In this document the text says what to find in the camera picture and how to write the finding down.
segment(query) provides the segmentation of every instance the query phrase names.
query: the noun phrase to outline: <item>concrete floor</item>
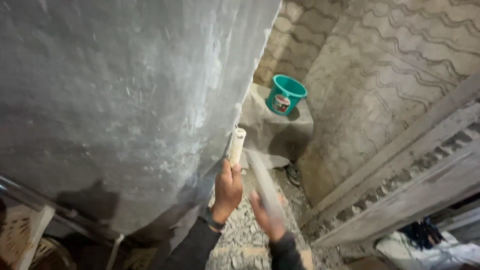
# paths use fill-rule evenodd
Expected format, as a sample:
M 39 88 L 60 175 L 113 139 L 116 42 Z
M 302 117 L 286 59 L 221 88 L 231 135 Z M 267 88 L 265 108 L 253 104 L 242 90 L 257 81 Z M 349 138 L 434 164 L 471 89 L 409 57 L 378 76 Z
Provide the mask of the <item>concrete floor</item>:
M 305 193 L 290 184 L 284 171 L 272 170 L 271 175 L 277 184 L 277 191 L 287 199 L 284 205 L 286 227 L 295 234 L 297 248 L 307 269 L 334 269 L 376 254 L 371 243 L 311 249 L 297 225 L 297 220 L 309 208 Z M 270 269 L 268 237 L 258 227 L 248 201 L 248 195 L 256 186 L 256 179 L 251 170 L 246 170 L 242 180 L 243 199 L 228 219 L 206 269 Z

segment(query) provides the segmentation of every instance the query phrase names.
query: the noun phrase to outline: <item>sticker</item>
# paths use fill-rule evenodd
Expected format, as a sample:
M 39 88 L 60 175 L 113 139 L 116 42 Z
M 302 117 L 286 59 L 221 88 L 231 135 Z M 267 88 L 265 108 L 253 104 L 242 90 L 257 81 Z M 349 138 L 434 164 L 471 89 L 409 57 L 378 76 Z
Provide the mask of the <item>sticker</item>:
M 272 100 L 272 107 L 274 110 L 279 112 L 286 112 L 290 107 L 290 99 L 283 95 L 276 95 Z

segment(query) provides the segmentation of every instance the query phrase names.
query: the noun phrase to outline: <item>plastic bucket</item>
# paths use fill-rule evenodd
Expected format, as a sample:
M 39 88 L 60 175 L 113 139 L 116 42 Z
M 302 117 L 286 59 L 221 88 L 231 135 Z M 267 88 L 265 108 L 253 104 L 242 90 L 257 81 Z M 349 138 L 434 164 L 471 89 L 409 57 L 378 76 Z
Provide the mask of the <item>plastic bucket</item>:
M 276 114 L 288 115 L 297 103 L 307 97 L 307 89 L 294 78 L 286 75 L 275 75 L 267 107 Z

